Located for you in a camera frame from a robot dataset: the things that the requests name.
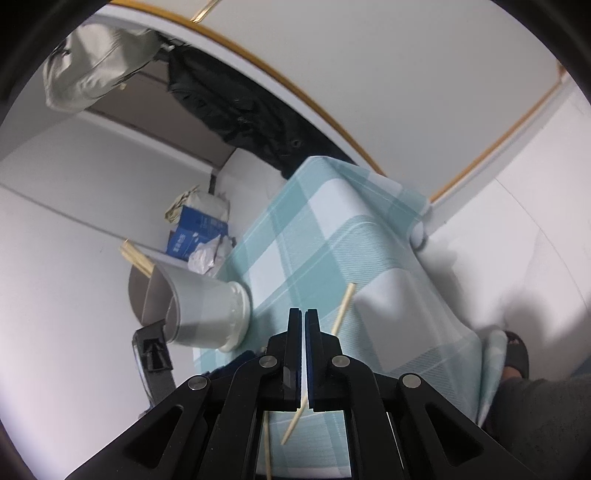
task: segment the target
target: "cabinet handle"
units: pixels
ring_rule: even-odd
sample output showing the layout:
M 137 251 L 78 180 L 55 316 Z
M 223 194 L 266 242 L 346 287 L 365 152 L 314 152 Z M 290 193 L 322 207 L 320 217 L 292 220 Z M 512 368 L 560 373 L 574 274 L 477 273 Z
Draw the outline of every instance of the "cabinet handle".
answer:
M 205 7 L 203 7 L 195 15 L 193 15 L 193 18 L 191 19 L 191 22 L 193 22 L 193 23 L 199 23 L 201 20 L 203 20 L 203 18 L 205 17 L 205 15 L 207 15 L 209 13 L 209 11 L 213 7 L 215 7 L 220 1 L 222 1 L 222 0 L 209 0 L 209 2 L 207 2 L 207 5 L 205 5 Z

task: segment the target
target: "triangular cutout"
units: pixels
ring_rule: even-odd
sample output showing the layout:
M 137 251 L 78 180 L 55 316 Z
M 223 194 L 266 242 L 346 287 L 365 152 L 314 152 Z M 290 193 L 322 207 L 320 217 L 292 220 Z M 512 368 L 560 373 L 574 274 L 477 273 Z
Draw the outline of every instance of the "triangular cutout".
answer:
M 147 468 L 156 468 L 182 413 L 183 409 L 180 406 L 171 408 L 142 435 L 134 439 L 125 448 L 124 454 Z
M 429 415 L 431 424 L 443 447 L 443 452 L 451 466 L 460 466 L 483 452 L 480 443 L 456 425 L 434 404 L 425 405 L 425 410 L 427 410 L 427 415 Z

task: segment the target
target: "silver screw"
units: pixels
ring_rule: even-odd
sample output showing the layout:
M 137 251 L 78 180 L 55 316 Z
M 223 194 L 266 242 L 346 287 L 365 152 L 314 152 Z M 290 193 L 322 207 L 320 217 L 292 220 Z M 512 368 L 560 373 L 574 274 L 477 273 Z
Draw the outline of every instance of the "silver screw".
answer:
M 348 356 L 337 355 L 333 357 L 332 362 L 335 367 L 343 368 L 348 367 L 351 363 L 351 360 L 349 360 Z
M 265 355 L 262 356 L 261 359 L 259 360 L 259 365 L 263 368 L 271 368 L 276 366 L 277 364 L 277 358 L 275 358 L 272 355 Z
M 404 375 L 402 378 L 402 383 L 405 387 L 417 388 L 421 384 L 421 379 L 413 374 Z
M 188 385 L 191 390 L 202 390 L 207 386 L 207 378 L 196 375 L 195 377 L 189 378 Z

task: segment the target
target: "checkered tablecloth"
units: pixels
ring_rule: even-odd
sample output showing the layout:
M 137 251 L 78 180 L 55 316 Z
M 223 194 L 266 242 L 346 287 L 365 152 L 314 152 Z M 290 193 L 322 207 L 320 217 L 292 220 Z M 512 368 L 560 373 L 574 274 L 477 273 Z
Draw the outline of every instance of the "checkered tablecloth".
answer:
M 504 361 L 504 334 L 491 336 L 483 354 L 480 339 L 418 263 L 408 239 L 427 209 L 427 199 L 392 180 L 332 158 L 309 158 L 217 275 L 249 290 L 252 319 L 244 342 L 229 354 L 195 349 L 197 372 L 260 350 L 285 331 L 290 307 L 317 309 L 320 327 L 329 332 L 347 283 L 355 282 L 339 332 L 343 353 L 392 377 L 416 372 L 472 420 L 485 415 Z M 282 447 L 292 416 L 271 414 L 274 475 L 350 475 L 343 414 L 305 412 Z

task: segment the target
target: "hanging clothes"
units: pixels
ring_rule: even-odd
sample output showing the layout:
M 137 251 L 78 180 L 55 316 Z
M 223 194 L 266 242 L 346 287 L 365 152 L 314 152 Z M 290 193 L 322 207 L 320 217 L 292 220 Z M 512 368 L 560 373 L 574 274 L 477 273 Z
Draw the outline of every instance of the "hanging clothes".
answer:
M 79 26 L 43 65 L 47 106 L 81 112 L 145 66 L 161 45 L 153 30 Z
M 316 127 L 253 80 L 195 48 L 170 52 L 168 89 L 224 142 L 288 179 L 308 157 L 353 161 Z

